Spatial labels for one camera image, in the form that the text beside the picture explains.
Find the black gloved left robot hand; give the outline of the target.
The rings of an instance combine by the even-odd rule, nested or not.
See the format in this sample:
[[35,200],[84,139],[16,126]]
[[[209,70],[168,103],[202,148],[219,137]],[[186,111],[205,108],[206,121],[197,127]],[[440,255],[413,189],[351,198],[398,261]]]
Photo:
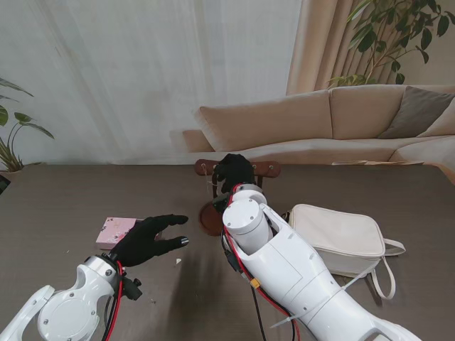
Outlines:
[[156,239],[167,227],[187,223],[185,215],[160,215],[147,217],[134,226],[111,249],[109,255],[122,266],[133,267],[143,264],[155,256],[161,256],[186,246],[189,239],[185,236],[173,239]]

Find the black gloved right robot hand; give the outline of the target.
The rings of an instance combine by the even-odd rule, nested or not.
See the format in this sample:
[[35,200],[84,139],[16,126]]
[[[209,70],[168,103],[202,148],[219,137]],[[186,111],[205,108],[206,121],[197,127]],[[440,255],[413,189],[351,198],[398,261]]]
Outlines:
[[252,164],[240,154],[227,154],[214,168],[218,182],[224,182],[221,193],[230,192],[236,185],[255,184]]

